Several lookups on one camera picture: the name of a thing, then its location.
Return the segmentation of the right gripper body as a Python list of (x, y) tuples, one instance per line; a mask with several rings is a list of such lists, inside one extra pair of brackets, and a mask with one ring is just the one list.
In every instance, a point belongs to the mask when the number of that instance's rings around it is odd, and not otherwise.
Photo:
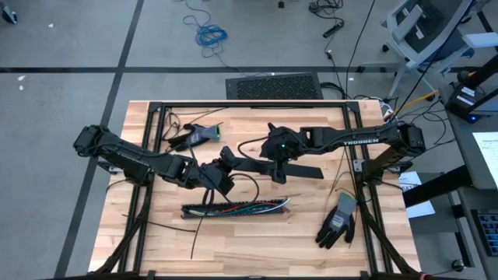
[(306, 149), (306, 134), (291, 129), (275, 129), (261, 145), (260, 157), (274, 162), (297, 160)]

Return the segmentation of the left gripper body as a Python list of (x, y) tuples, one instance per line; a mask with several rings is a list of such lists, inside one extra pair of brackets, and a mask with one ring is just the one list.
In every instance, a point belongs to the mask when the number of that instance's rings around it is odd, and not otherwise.
[(231, 171), (232, 168), (222, 160), (214, 159), (210, 163), (203, 163), (201, 166), (195, 167), (192, 172), (192, 185), (215, 190), (226, 195), (234, 187), (234, 182), (230, 178)]

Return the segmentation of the black duct cover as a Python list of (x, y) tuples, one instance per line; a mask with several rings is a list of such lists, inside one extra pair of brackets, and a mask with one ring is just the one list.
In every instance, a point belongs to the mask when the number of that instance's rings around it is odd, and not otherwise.
[[(271, 170), (273, 166), (273, 162), (264, 161), (260, 163), (254, 160), (237, 157), (237, 165), (233, 169), (271, 176)], [(286, 176), (289, 175), (291, 177), (304, 177), (312, 179), (324, 178), (321, 169), (317, 167), (286, 163), (284, 166), (284, 170), (286, 172)]]

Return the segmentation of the black slotted cable duct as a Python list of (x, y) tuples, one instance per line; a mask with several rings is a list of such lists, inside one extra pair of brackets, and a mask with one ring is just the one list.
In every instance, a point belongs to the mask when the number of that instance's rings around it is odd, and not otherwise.
[(261, 201), (241, 201), (235, 204), (215, 203), (212, 205), (183, 205), (181, 207), (183, 219), (200, 219), (206, 214), (205, 219), (210, 218), (230, 218), (239, 216), (271, 215), (289, 212), (286, 207), (290, 198), (261, 200)]

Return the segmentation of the green cuffed grey work glove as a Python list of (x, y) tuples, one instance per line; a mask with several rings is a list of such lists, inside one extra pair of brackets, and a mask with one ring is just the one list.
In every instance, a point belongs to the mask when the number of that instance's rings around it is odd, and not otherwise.
[(198, 145), (202, 145), (210, 140), (218, 141), (220, 130), (218, 125), (205, 127), (199, 124), (185, 124), (184, 129), (187, 134), (173, 137), (167, 140), (172, 150), (181, 152)]

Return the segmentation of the grey black work glove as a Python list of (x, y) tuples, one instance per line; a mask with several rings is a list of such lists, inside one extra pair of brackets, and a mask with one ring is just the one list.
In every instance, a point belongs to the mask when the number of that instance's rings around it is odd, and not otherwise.
[(345, 193), (340, 194), (337, 205), (328, 213), (317, 233), (315, 242), (320, 248), (330, 249), (342, 235), (345, 235), (345, 242), (352, 242), (355, 235), (353, 214), (356, 205), (356, 199)]

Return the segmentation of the black power strip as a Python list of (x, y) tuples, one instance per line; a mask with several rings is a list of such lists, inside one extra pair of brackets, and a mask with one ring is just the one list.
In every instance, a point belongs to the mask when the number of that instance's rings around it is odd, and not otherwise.
[(323, 34), (322, 34), (322, 37), (323, 38), (329, 38), (331, 37), (332, 35), (334, 35), (336, 32), (338, 32), (341, 28), (343, 28), (343, 26), (345, 25), (345, 23), (343, 21), (339, 22), (339, 23), (336, 23), (332, 28), (330, 28), (329, 30), (326, 30)]

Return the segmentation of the white paper sheet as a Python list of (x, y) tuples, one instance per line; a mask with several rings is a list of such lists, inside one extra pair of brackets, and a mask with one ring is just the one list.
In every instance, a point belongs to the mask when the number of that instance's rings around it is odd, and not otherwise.
[(407, 192), (422, 184), (416, 171), (401, 173), (398, 177), (398, 182), (402, 189), (407, 216), (409, 219), (432, 215), (435, 213), (433, 205), (430, 201), (424, 201), (418, 203), (417, 205), (408, 206), (409, 196), (407, 195)]

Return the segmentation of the black desk leg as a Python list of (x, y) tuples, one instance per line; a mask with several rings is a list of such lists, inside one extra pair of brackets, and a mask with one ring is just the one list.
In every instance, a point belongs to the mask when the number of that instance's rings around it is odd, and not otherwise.
[(447, 173), (417, 185), (403, 193), (405, 206), (412, 207), (442, 194), (457, 190), (459, 187), (472, 187), (472, 179), (466, 166), (460, 166)]

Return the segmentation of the grey mesh office chair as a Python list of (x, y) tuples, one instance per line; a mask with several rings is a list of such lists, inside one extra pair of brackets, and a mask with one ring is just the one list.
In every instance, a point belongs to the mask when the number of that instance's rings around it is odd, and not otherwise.
[(390, 99), (407, 73), (444, 75), (460, 58), (470, 58), (479, 48), (498, 47), (498, 33), (463, 35), (458, 26), (476, 14), (490, 0), (402, 0), (381, 22), (388, 31), (383, 52), (395, 51), (401, 60), (392, 63), (363, 63), (369, 67), (393, 69), (395, 79), (387, 94)]

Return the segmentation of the black labelled device box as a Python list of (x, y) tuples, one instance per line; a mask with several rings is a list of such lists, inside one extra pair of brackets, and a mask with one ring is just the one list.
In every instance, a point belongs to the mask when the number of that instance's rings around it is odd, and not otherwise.
[(450, 92), (448, 93), (444, 104), (447, 111), (470, 124), (492, 115), (489, 112), (475, 110), (474, 108), (476, 103), (475, 98), (484, 97), (483, 94), (462, 86), (458, 82), (451, 82), (450, 87)]

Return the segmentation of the grey desk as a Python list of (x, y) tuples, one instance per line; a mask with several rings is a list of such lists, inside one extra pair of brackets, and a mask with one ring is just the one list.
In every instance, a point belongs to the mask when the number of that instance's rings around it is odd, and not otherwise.
[(486, 280), (498, 280), (498, 257), (489, 257), (486, 254), (471, 214), (472, 209), (498, 209), (498, 190), (472, 134), (473, 132), (498, 131), (498, 114), (484, 117), (470, 124), (449, 111), (446, 113), (464, 161), (461, 166), (468, 168), (473, 183), (472, 187), (459, 187), (456, 190), (461, 208), (464, 217), (468, 220)]

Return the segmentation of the white printed sheet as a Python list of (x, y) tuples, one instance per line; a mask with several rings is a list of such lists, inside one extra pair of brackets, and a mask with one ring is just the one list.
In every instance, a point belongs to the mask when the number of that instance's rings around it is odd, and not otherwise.
[(473, 132), (472, 134), (498, 190), (498, 131)]

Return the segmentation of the black keyboard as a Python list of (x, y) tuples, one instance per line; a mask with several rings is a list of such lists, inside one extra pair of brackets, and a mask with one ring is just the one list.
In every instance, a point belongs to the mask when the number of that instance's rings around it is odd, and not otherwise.
[(486, 254), (498, 257), (498, 209), (472, 209), (471, 214)]

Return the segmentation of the black caster wheel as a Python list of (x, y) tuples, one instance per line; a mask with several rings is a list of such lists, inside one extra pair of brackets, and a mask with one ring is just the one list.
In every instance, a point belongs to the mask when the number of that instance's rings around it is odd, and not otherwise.
[(17, 24), (18, 19), (14, 11), (12, 11), (7, 5), (0, 2), (0, 16), (10, 24)]

